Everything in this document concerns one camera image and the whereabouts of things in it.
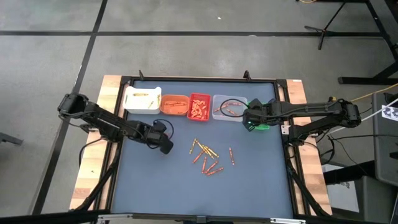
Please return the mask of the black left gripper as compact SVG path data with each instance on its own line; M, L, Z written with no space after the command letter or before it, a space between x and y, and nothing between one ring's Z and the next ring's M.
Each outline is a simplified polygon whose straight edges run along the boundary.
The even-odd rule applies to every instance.
M148 126L144 131L144 143L150 146L160 146L163 154L168 154L174 144L165 133L166 126Z

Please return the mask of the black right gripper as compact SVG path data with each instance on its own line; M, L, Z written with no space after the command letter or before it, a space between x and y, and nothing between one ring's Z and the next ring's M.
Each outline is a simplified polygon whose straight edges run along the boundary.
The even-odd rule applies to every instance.
M248 131L262 131L263 124L271 123L274 119L266 115L263 115L262 109L250 109L244 110L243 125Z

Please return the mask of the green plastic basket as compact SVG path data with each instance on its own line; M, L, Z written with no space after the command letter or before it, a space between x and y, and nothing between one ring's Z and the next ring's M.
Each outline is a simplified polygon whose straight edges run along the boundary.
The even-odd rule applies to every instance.
M262 110L263 110L263 112L262 112L263 115L267 116L267 110L264 109L263 104L262 104ZM263 124L263 131L268 130L269 128L270 128L270 126L268 124Z

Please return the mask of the clear plastic bin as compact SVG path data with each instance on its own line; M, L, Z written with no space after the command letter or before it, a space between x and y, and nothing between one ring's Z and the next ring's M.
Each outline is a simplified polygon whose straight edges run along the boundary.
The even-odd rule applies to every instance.
M220 111L213 112L215 109L219 108L220 106L226 105L228 103L235 102L241 103L243 105L236 106L236 105L228 105L227 107L221 109ZM221 121L234 121L234 122L241 122L243 118L241 115L243 114L244 110L247 108L248 101L247 98L241 96L228 96L228 95L214 95L213 96L213 111L212 117L216 120ZM227 112L227 109L233 110L238 116L233 116Z

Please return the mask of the orange plastic bin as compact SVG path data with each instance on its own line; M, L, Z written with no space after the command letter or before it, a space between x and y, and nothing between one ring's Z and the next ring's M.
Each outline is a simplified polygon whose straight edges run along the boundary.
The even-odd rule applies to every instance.
M160 110L164 114L168 115L186 115L188 111L188 106L186 107L175 107L172 108L169 105L165 105L166 101L180 101L181 103L186 103L189 106L189 97L185 95L162 95L160 102Z

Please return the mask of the white plastic bin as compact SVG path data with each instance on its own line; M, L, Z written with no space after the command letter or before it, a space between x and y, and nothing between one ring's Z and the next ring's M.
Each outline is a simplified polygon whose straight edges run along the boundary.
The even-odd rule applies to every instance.
M149 96L135 97L133 93L148 93ZM129 86L124 92L123 108L132 114L159 114L160 106L157 104L157 95L162 97L162 89L159 86L156 88L134 88ZM148 109L152 101L154 101L154 104Z

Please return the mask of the red plastic basket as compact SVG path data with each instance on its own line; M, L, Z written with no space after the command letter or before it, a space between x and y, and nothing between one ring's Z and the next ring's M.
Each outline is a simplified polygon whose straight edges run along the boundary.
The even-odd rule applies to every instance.
M198 105L193 106L193 101L197 100ZM206 106L207 110L203 111L202 107ZM208 121L211 115L211 95L202 94L202 93L192 93L190 95L190 101L188 106L187 118L193 121ZM196 117L192 118L192 113L196 112ZM203 114L207 114L207 119L202 119L201 116Z

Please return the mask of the wooden side board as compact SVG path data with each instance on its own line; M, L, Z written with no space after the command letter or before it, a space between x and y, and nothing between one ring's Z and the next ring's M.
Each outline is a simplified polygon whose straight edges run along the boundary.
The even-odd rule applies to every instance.
M122 116L116 107L120 91L122 76L105 75L99 91L97 104L112 113ZM88 147L85 148L81 166L75 183L70 208L74 209L81 205L84 199L93 191L100 178L109 168L116 152L117 145L105 140L98 140L99 132L89 133L87 138Z
M293 104L307 103L301 80L287 80L289 101ZM323 178L322 166L314 137L308 137L303 146L298 147L305 185L313 198L329 215L332 214L330 201Z

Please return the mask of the silver aluminium profile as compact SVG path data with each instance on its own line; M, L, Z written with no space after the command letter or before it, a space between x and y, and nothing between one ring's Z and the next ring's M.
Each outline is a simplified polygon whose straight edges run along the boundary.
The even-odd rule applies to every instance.
M132 218L133 218L132 213L105 214L98 216L96 224L107 224L110 221L127 220Z
M270 218L270 222L276 224L307 224L305 220L288 218Z

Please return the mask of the black tripod stand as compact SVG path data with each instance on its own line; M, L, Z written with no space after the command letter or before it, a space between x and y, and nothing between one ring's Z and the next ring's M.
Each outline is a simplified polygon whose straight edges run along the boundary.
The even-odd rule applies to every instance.
M328 34L333 34L333 32L329 31L328 28L331 25L331 23L335 20L336 16L339 14L339 12L342 10L342 8L345 6L345 4L346 4L346 1L343 0L343 3L341 4L341 6L337 9L337 11L334 13L334 15L328 21L328 23L326 24L326 26L324 28L319 29L319 28L316 28L316 27L304 26L305 29L314 30L315 32L321 33L320 38L319 38L319 42L318 42L318 50L322 49L322 45L323 45L323 41L324 41L325 37Z

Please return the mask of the grey cabinet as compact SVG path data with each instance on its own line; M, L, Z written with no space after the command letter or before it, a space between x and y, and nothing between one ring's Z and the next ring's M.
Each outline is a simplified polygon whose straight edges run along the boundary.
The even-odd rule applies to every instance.
M382 111L382 105L389 106L392 98L386 93L376 93L372 101L375 113ZM398 102L390 106L398 108ZM383 118L381 111L372 117L376 178L398 187L398 122Z

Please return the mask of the white fiducial marker sheet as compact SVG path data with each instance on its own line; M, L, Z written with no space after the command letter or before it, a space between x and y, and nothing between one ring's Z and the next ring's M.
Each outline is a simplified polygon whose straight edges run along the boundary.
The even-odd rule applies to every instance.
M398 108L382 105L381 115L383 118L398 122Z

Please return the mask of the grey box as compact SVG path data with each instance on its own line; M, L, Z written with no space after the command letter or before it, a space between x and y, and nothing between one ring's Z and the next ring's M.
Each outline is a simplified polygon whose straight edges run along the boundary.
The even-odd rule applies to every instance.
M389 224L398 188L368 176L355 180L359 217L366 222Z

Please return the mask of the grey furniture leg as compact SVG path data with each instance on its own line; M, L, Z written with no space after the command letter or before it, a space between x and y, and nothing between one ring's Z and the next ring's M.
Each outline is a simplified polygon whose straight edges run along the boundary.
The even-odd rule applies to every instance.
M8 142L8 143L20 146L23 143L23 140L0 132L0 143L2 143L2 142Z

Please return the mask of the black table frame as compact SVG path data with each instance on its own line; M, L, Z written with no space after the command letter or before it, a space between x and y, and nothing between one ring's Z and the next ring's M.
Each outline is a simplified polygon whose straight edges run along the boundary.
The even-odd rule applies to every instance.
M265 79L265 78L255 78L255 79L251 79L251 82L247 82L244 78L218 78L218 77L146 77L145 80L149 81L150 79L155 80L155 79L160 79L163 81L177 81L177 79L182 79L182 81L188 82L188 81L198 81L198 82L209 82L209 83L219 83L219 81L221 83L233 83L230 81L238 81L237 83L243 83L243 84L254 84L254 81L270 81L273 82L275 81L277 84L277 89L278 89L278 94L281 97L282 101L287 101L289 99L289 93L287 91L287 80L293 80L293 79L287 79L287 80L277 80L277 79ZM121 86L120 86L120 91L118 94L118 99L117 99L117 105L116 107L119 108L120 112L123 113L123 115L127 115L127 112L122 111L123 107L121 105L119 105L118 100L119 98L123 99L123 96L120 96L122 94L124 94L125 89L127 88L128 84L133 84L133 81L138 80L139 77L134 77L134 76L122 76L122 80L121 80ZM294 118L293 121L291 121L291 123L294 124L299 124L299 125L304 125L310 122L310 118ZM302 165L301 165L301 161L300 161L300 155L299 155L299 151L298 151L299 147L296 150L296 156L295 159L291 159L293 167L295 169L298 169L297 172L299 172L300 175L303 174L303 170L302 170ZM99 193L98 198L99 199L95 199L95 201L93 202L93 205L90 205L89 210L94 210L94 209L102 209L102 208L106 208L106 202L111 200L111 193L109 193L110 190L110 186L111 186L111 182L110 180L107 180L107 182L104 185L104 190L101 190L101 192ZM295 205L297 206L297 211L298 214L303 215L304 213L308 213L312 216L315 216L315 212L312 208L309 208L309 202L304 202L304 196L303 193L298 192L299 187L297 186L297 184L294 184L294 199L293 201L295 201Z

